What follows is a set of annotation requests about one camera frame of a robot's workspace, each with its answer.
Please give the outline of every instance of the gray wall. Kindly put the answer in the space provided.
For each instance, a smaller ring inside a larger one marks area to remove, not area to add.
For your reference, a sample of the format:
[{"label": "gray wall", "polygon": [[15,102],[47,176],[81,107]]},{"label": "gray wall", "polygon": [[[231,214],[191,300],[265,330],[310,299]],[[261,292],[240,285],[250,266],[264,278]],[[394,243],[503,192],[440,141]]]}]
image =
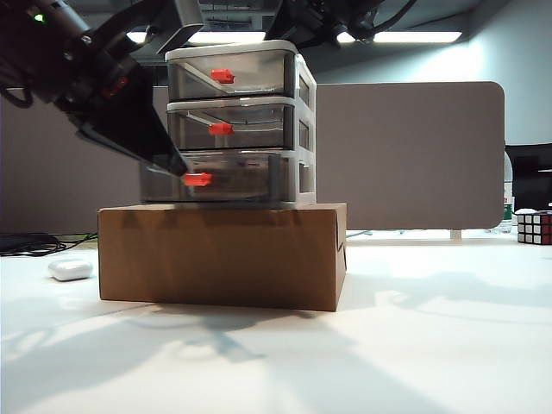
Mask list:
[{"label": "gray wall", "polygon": [[349,229],[490,229],[503,215],[504,94],[489,82],[319,85],[317,200]]},{"label": "gray wall", "polygon": [[[166,88],[156,88],[165,120]],[[52,105],[0,99],[0,232],[96,231],[103,207],[138,204],[138,162],[75,136]]]},{"label": "gray wall", "polygon": [[317,73],[318,83],[491,80],[505,90],[506,143],[552,142],[552,2],[514,0],[471,41]]}]

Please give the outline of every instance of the rubik's cube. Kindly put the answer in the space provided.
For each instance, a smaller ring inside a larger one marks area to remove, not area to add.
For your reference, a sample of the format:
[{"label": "rubik's cube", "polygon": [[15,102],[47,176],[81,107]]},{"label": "rubik's cube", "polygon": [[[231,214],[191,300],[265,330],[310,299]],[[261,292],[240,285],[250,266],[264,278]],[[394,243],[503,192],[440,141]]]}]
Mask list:
[{"label": "rubik's cube", "polygon": [[517,216],[517,241],[552,244],[552,211]]}]

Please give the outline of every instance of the gray partition panel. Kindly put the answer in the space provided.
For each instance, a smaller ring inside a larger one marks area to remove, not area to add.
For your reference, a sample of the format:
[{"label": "gray partition panel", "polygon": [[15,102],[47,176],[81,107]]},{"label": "gray partition panel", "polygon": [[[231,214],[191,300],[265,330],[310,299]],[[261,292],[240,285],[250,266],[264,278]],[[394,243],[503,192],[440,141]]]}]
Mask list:
[{"label": "gray partition panel", "polygon": [[349,229],[495,226],[504,147],[491,82],[317,88],[317,199],[347,202]]},{"label": "gray partition panel", "polygon": [[[167,102],[155,88],[162,120]],[[140,202],[138,162],[75,130],[53,105],[0,99],[0,232],[96,231],[98,209]]]}]

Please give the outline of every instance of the plastic drawer unit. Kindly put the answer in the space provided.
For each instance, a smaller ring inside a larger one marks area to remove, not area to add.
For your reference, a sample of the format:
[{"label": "plastic drawer unit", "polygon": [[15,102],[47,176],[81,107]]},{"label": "plastic drawer unit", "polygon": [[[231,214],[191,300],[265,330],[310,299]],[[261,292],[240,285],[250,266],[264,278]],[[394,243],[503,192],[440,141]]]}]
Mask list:
[{"label": "plastic drawer unit", "polygon": [[[142,166],[141,197],[144,202],[260,203],[274,206],[316,202],[314,175],[298,170],[304,166],[300,167],[293,152],[225,151],[183,155],[193,168],[184,176],[184,182]],[[300,173],[304,177],[301,188],[296,188],[295,180],[290,177]]]},{"label": "plastic drawer unit", "polygon": [[289,41],[175,49],[166,62],[171,102],[276,95],[315,109],[316,82]]},{"label": "plastic drawer unit", "polygon": [[314,113],[289,97],[170,103],[169,135],[182,151],[301,146],[314,151]]}]

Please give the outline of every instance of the red drawer handle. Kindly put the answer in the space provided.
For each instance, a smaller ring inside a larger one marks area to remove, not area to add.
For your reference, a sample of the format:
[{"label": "red drawer handle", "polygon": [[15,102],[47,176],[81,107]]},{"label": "red drawer handle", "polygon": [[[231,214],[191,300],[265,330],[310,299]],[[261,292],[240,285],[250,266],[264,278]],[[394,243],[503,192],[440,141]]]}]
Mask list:
[{"label": "red drawer handle", "polygon": [[234,134],[234,127],[231,123],[217,122],[212,123],[209,126],[209,135],[232,135]]},{"label": "red drawer handle", "polygon": [[213,174],[208,172],[198,172],[198,173],[187,172],[186,174],[184,174],[184,177],[182,178],[182,181],[184,181],[184,184],[190,187],[205,187],[206,185],[209,185],[212,180],[213,180]]},{"label": "red drawer handle", "polygon": [[230,69],[212,69],[210,77],[220,84],[233,84],[235,78]]}]

